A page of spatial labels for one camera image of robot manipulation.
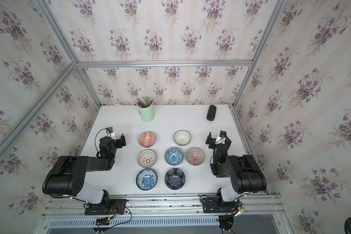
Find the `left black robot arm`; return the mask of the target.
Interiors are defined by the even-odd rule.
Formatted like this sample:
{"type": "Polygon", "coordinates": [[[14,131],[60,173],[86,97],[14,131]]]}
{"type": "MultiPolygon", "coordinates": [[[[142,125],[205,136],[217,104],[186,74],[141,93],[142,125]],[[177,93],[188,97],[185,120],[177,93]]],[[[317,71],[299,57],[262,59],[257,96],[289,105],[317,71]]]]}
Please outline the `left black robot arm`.
{"type": "Polygon", "coordinates": [[[43,193],[55,198],[70,197],[91,205],[108,206],[109,193],[85,182],[85,176],[87,172],[111,170],[117,150],[124,146],[124,135],[119,139],[106,136],[99,140],[96,157],[59,157],[43,182],[43,193]]]}

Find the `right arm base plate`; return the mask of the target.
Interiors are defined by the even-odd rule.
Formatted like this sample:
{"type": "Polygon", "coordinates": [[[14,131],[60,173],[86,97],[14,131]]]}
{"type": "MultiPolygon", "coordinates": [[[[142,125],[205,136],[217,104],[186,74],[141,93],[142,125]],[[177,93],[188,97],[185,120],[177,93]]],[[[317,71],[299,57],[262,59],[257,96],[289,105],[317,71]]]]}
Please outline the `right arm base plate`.
{"type": "Polygon", "coordinates": [[[242,209],[242,202],[239,200],[233,202],[224,202],[216,197],[200,196],[199,201],[202,204],[203,212],[211,213],[235,213],[242,209]]]}

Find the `blue damask patterned bowl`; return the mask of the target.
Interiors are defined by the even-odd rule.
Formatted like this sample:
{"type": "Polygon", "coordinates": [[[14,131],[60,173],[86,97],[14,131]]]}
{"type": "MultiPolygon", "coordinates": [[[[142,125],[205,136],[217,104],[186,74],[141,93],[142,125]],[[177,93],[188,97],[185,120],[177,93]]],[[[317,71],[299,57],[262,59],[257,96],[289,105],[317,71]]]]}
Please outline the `blue damask patterned bowl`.
{"type": "Polygon", "coordinates": [[[164,154],[165,161],[171,166],[180,165],[184,160],[184,154],[180,148],[171,147],[164,154]]]}

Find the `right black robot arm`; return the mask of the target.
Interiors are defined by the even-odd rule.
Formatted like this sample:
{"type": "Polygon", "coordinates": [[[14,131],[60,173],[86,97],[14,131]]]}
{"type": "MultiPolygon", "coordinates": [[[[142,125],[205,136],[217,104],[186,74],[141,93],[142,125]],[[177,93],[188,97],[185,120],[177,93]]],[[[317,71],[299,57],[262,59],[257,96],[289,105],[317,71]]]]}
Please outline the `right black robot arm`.
{"type": "Polygon", "coordinates": [[[266,178],[254,157],[229,155],[231,143],[225,131],[220,131],[217,138],[209,133],[205,142],[213,151],[210,162],[212,174],[217,178],[230,179],[230,184],[217,190],[218,203],[232,203],[246,194],[267,189],[266,178]]]}

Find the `pink striped bowl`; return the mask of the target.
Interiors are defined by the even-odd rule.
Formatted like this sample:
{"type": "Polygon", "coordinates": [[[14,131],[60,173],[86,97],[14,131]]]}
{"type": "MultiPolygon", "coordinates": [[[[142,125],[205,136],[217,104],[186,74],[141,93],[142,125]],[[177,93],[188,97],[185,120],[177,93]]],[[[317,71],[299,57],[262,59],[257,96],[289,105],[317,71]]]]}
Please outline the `pink striped bowl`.
{"type": "Polygon", "coordinates": [[[201,165],[205,160],[204,153],[199,148],[191,148],[186,152],[186,160],[193,166],[201,165]]]}

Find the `green triangle patterned bowl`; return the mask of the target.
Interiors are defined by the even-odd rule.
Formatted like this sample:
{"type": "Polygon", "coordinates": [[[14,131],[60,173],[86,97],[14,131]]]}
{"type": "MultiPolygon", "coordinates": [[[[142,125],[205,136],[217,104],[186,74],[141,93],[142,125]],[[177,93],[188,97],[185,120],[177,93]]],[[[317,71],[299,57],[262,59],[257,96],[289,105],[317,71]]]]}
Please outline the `green triangle patterned bowl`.
{"type": "Polygon", "coordinates": [[[177,131],[174,134],[174,142],[179,146],[186,146],[191,141],[191,135],[184,130],[177,131]]]}

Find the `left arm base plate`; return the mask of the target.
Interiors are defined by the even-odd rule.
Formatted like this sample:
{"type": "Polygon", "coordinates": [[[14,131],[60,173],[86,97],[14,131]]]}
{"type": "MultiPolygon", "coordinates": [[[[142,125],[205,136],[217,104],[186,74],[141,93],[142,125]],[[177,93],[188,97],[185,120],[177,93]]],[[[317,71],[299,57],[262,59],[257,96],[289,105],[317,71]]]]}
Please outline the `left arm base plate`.
{"type": "Polygon", "coordinates": [[[108,205],[84,205],[84,215],[122,215],[125,211],[126,199],[111,199],[108,205]]]}

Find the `dark navy flower bowl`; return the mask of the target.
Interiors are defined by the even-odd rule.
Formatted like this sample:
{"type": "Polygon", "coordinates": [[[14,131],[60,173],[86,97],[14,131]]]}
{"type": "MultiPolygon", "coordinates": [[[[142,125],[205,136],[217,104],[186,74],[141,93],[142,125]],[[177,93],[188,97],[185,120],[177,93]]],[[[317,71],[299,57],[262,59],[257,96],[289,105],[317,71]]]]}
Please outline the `dark navy flower bowl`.
{"type": "Polygon", "coordinates": [[[171,190],[179,190],[186,181],[184,172],[178,168],[172,168],[165,174],[165,184],[171,190]]]}

